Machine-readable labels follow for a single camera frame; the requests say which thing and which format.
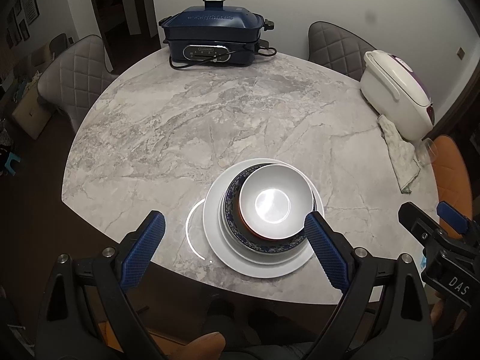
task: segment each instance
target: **metal bolt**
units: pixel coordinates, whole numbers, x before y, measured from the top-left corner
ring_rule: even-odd
[[[104,257],[112,257],[114,254],[115,254],[115,248],[111,246],[106,247],[102,252],[102,255]]]
[[[67,260],[68,260],[68,254],[61,254],[61,255],[58,256],[58,258],[57,258],[57,263],[63,264],[63,263],[66,262]]]
[[[363,247],[357,247],[357,249],[355,249],[355,254],[359,257],[367,257],[368,252],[363,249]]]
[[[412,256],[410,256],[410,255],[407,254],[407,253],[403,253],[403,254],[402,254],[402,260],[403,260],[403,262],[406,263],[406,264],[410,264],[410,263],[413,261]]]

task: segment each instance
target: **white rice cooker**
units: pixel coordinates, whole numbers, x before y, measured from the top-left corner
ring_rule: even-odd
[[[368,102],[392,121],[400,135],[415,142],[434,127],[434,109],[426,88],[400,58],[368,51],[360,88]]]

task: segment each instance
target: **marble table top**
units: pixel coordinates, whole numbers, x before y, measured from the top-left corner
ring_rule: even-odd
[[[168,55],[165,48],[129,68],[86,116],[63,178],[62,200],[73,211],[120,242],[159,210],[167,225],[154,263],[256,297],[337,303],[340,291],[315,256],[286,276],[255,279],[225,266],[206,240],[198,203],[212,182],[237,162],[275,158],[313,181],[326,220],[354,247],[388,258],[407,252],[419,266],[422,246],[397,213],[411,200],[438,220],[434,174],[423,168],[411,195],[400,193],[359,82],[283,54],[182,71]]]

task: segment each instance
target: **towel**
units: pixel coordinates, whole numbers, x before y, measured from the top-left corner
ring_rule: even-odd
[[[410,184],[420,173],[420,167],[416,161],[415,148],[411,143],[402,139],[395,124],[388,120],[385,115],[378,117],[378,124],[383,131],[383,138],[388,147],[388,155],[397,176],[400,191],[402,193],[411,193]]]

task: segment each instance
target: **white wall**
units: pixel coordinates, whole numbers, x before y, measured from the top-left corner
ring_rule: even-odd
[[[97,19],[93,11],[92,0],[68,0],[71,18],[75,25],[78,39],[85,38],[87,35],[100,35]],[[111,71],[112,64],[110,62],[107,51],[105,50],[106,68]]]
[[[9,0],[3,12],[0,13],[0,32],[2,37],[5,35],[6,17],[13,7],[14,0]],[[27,27],[30,38],[22,40],[18,45],[12,47],[12,52],[17,59],[23,58],[34,50],[50,43],[50,41],[61,33],[66,33],[67,37],[72,37],[74,41],[78,40],[77,32],[72,20],[67,0],[37,0],[39,17]],[[25,19],[25,9],[22,8],[20,14],[16,17],[17,24]]]
[[[227,0],[275,22],[262,37],[279,52],[308,58],[308,27],[328,21],[405,60],[428,88],[437,116],[471,76],[480,39],[457,0]],[[202,0],[154,0],[157,20]],[[466,56],[461,61],[459,47]]]
[[[158,34],[157,19],[155,18],[155,6],[153,0],[143,0],[145,3],[145,13],[147,14],[148,31],[150,37]]]
[[[137,8],[135,6],[135,0],[122,0],[123,10],[127,18],[128,31],[130,35],[138,35],[142,33],[140,31],[140,24],[138,23]]]

